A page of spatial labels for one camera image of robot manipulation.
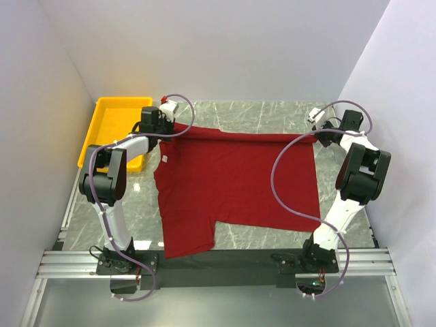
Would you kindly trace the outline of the red t shirt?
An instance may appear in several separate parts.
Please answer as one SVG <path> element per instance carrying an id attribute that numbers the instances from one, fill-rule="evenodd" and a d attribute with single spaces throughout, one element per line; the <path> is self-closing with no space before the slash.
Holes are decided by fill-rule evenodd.
<path id="1" fill-rule="evenodd" d="M 312 232 L 320 225 L 314 137 L 176 124 L 154 173 L 164 251 L 208 251 L 217 222 Z"/>

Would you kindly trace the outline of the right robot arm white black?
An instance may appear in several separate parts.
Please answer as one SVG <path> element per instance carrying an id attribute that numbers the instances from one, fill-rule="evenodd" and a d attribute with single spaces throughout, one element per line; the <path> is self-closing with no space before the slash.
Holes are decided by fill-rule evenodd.
<path id="1" fill-rule="evenodd" d="M 391 154 L 370 143 L 360 129 L 363 121 L 360 112 L 346 110 L 340 125 L 334 127 L 323 110 L 314 108 L 308 121 L 313 124 L 313 130 L 322 130 L 316 138 L 324 147 L 337 144 L 346 152 L 335 182 L 334 202 L 325 222 L 304 242 L 299 257 L 305 271 L 316 273 L 337 267 L 338 245 L 356 214 L 379 197 Z"/>

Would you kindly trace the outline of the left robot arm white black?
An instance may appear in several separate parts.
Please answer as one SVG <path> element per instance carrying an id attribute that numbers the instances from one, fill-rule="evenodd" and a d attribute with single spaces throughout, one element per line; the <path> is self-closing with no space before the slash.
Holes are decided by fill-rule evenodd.
<path id="1" fill-rule="evenodd" d="M 134 241 L 123 212 L 122 199 L 127 189 L 127 162 L 151 152 L 159 140 L 169 140 L 174 133 L 178 103 L 168 100 L 159 107 L 141 109 L 124 142 L 114 141 L 102 148 L 87 147 L 85 163 L 80 173 L 79 191 L 97 212 L 104 235 L 99 263 L 121 274 L 134 271 L 136 257 Z"/>

